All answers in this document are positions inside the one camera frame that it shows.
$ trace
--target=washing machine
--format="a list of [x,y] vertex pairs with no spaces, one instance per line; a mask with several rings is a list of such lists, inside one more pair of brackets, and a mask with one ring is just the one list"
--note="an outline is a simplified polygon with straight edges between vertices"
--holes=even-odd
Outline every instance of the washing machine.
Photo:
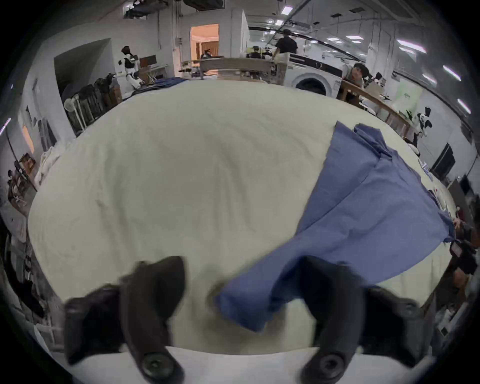
[[294,53],[281,58],[287,64],[283,85],[336,98],[342,82],[342,70]]

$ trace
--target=man in black shirt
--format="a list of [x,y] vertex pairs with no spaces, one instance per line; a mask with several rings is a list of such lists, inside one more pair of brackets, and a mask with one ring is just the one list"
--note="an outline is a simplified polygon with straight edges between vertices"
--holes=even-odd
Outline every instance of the man in black shirt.
[[276,50],[273,57],[275,58],[278,53],[297,53],[297,48],[297,43],[290,37],[290,30],[284,29],[283,37],[276,44]]
[[258,53],[258,46],[253,46],[253,52],[250,54],[251,59],[261,59],[262,56]]

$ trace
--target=pillar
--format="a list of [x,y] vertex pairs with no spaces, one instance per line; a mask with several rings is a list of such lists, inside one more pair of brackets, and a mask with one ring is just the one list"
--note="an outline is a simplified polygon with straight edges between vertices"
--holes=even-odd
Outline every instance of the pillar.
[[375,77],[377,72],[380,72],[386,82],[392,79],[392,72],[398,53],[398,43],[395,34],[394,22],[373,22],[373,36],[368,47],[365,65],[373,77]]

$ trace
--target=wooden table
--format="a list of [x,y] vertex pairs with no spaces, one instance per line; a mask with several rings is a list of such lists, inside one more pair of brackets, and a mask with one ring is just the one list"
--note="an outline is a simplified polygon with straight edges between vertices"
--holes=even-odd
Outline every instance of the wooden table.
[[237,70],[237,71],[256,71],[269,73],[272,65],[275,63],[272,60],[266,59],[250,59],[241,57],[221,57],[208,58],[198,61],[200,65],[200,77],[204,77],[204,73],[211,69],[220,70]]
[[355,84],[352,84],[348,81],[342,80],[342,84],[340,86],[340,89],[343,89],[343,93],[342,93],[342,96],[341,96],[342,101],[346,101],[347,93],[350,91],[353,94],[357,94],[358,96],[363,96],[364,98],[369,99],[371,102],[375,103],[380,108],[386,109],[388,111],[388,116],[387,116],[386,121],[388,121],[388,119],[391,116],[394,116],[397,119],[399,119],[400,122],[403,123],[404,127],[406,127],[405,132],[403,133],[403,137],[405,138],[407,136],[408,130],[410,129],[410,123],[403,116],[401,116],[397,111],[392,109],[392,107],[385,104],[383,101],[377,99],[375,96],[369,94],[364,89],[362,89],[362,88],[360,88],[360,87],[356,86]]

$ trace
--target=white bed sheet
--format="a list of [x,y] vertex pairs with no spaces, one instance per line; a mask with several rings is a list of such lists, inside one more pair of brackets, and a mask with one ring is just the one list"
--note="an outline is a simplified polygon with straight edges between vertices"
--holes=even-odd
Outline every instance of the white bed sheet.
[[[205,297],[295,233],[337,120],[379,128],[433,188],[402,139],[368,112],[275,85],[186,82],[121,103],[52,167],[29,217],[46,277],[67,300],[115,282],[139,260],[184,255],[175,346],[226,354],[309,346],[314,321],[300,300],[253,334],[211,313]],[[440,244],[382,286],[422,304],[449,259]]]

